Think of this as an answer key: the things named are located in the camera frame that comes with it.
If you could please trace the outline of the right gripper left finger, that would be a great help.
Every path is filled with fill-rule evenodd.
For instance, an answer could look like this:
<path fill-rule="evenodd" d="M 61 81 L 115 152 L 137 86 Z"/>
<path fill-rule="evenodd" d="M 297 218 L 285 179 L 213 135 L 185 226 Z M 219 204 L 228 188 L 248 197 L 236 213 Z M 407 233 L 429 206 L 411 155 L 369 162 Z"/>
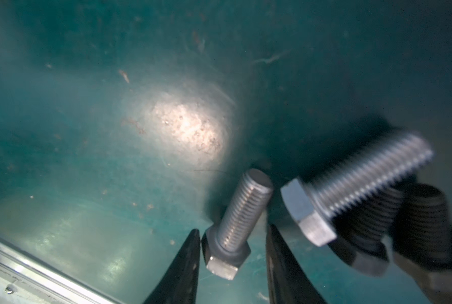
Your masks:
<path fill-rule="evenodd" d="M 144 303 L 195 304 L 200 255 L 199 230 L 192 229 L 161 281 Z"/>

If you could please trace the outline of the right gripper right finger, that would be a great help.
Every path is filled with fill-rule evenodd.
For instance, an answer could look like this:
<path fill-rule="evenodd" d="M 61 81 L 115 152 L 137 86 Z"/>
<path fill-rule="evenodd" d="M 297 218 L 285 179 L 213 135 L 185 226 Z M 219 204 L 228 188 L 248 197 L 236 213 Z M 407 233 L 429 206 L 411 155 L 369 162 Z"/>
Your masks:
<path fill-rule="evenodd" d="M 265 248 L 270 303 L 326 303 L 274 224 L 267 228 Z"/>

